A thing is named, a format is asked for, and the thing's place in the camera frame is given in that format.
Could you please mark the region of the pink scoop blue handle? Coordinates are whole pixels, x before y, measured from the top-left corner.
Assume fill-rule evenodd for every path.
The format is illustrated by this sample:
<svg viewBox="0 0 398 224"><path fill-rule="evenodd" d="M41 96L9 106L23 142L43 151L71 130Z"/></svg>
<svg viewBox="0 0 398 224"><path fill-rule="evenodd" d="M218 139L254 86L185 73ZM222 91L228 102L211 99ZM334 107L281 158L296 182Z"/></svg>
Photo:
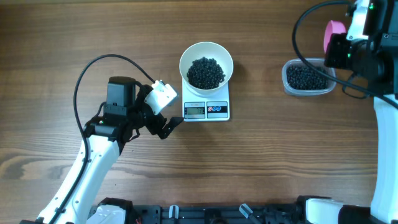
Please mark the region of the pink scoop blue handle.
<svg viewBox="0 0 398 224"><path fill-rule="evenodd" d="M326 53L327 51L328 44L330 43L331 40L331 36L333 34L344 34L344 33L346 33L346 27L342 22L330 20L326 25L324 38L323 38L324 53Z"/></svg>

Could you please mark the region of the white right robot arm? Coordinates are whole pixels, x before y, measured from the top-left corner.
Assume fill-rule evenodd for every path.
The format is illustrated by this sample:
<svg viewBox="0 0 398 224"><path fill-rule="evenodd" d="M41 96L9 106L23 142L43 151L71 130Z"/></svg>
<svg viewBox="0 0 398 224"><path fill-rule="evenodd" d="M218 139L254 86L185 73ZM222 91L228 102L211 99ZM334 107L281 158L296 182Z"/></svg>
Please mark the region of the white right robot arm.
<svg viewBox="0 0 398 224"><path fill-rule="evenodd" d="M351 80L317 73L373 98L378 128L376 187L369 207L306 198L303 222L397 223L397 1L328 1L305 11L294 26L292 44L299 59L312 70L315 66L297 46L297 30L311 12L332 5L347 5L352 22L347 33L332 33L327 38L325 65L350 70L351 78L362 77L368 85L364 88Z"/></svg>

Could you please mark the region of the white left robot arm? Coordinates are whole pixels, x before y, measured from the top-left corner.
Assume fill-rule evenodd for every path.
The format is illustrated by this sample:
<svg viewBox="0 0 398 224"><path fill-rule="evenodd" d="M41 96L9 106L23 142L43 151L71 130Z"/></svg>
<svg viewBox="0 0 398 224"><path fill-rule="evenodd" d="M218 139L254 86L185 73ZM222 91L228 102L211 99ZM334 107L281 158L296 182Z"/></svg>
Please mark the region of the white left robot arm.
<svg viewBox="0 0 398 224"><path fill-rule="evenodd" d="M129 77L111 77L107 99L84 127L79 154L61 187L40 212L36 223L139 223L140 216L129 200L106 198L93 202L112 165L126 143L147 128L152 135L167 138L182 121L166 119L161 111L177 97L163 81L142 85Z"/></svg>

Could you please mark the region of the white digital kitchen scale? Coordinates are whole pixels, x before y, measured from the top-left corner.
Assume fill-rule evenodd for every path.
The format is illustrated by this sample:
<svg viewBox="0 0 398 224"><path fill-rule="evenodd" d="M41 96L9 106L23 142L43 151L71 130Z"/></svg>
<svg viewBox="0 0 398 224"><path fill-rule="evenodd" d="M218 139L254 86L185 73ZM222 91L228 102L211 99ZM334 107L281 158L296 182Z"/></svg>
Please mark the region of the white digital kitchen scale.
<svg viewBox="0 0 398 224"><path fill-rule="evenodd" d="M183 80L182 115L185 122L228 121L230 119L228 83L207 95L197 92Z"/></svg>

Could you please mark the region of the black beans in bowl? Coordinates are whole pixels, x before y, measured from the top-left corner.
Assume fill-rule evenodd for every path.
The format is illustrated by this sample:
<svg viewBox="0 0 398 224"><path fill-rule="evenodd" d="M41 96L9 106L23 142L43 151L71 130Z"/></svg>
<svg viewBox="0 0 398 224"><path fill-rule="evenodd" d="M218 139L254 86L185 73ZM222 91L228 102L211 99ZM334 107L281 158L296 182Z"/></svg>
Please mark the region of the black beans in bowl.
<svg viewBox="0 0 398 224"><path fill-rule="evenodd" d="M194 60L187 72L189 84L202 90L218 88L224 82L225 76L217 61L206 57Z"/></svg>

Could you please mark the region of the cream white bowl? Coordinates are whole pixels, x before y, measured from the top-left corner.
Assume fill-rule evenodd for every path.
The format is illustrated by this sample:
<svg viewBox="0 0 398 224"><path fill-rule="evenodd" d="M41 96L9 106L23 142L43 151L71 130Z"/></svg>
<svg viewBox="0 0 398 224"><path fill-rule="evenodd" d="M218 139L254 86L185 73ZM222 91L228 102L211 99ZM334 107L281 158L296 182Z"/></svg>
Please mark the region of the cream white bowl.
<svg viewBox="0 0 398 224"><path fill-rule="evenodd" d="M218 88L212 90L202 90L191 86L188 82L187 72L191 67L192 62L199 58L213 58L217 61L217 63L221 66L224 71L225 80L220 83ZM230 55L230 53L220 44L214 42L199 42L190 46L180 58L179 63L180 74L182 76L182 80L185 80L190 87L201 94L209 95L211 92L220 89L223 85L229 82L229 79L232 77L234 70L234 62Z"/></svg>

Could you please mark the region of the black beans in container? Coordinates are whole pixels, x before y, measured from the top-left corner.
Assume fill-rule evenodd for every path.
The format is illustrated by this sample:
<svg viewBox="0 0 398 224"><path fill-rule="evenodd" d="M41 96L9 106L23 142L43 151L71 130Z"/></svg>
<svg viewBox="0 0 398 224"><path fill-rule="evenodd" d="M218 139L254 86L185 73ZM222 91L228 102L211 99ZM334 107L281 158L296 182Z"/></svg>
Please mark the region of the black beans in container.
<svg viewBox="0 0 398 224"><path fill-rule="evenodd" d="M304 65L291 65L286 70L287 83L296 90L324 90L328 79Z"/></svg>

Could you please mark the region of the clear plastic bean container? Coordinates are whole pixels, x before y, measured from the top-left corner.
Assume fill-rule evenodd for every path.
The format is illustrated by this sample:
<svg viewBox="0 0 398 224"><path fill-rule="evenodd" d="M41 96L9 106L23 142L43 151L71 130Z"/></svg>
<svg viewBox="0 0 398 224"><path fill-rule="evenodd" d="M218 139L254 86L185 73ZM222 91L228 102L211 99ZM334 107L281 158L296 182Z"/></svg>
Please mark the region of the clear plastic bean container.
<svg viewBox="0 0 398 224"><path fill-rule="evenodd" d="M305 65L299 58L282 67L284 91L292 96L316 96L331 92L336 83Z"/></svg>

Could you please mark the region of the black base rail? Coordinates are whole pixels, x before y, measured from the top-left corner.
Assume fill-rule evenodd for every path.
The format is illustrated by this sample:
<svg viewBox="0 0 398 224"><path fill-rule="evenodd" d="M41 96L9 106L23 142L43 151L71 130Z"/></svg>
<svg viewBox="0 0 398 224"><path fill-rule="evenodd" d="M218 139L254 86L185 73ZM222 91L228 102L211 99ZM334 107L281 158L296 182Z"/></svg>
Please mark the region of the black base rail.
<svg viewBox="0 0 398 224"><path fill-rule="evenodd" d="M87 223L351 223L346 215L333 211L327 215L305 214L304 203L274 203L265 206L181 207L134 205L129 200L106 198L93 206Z"/></svg>

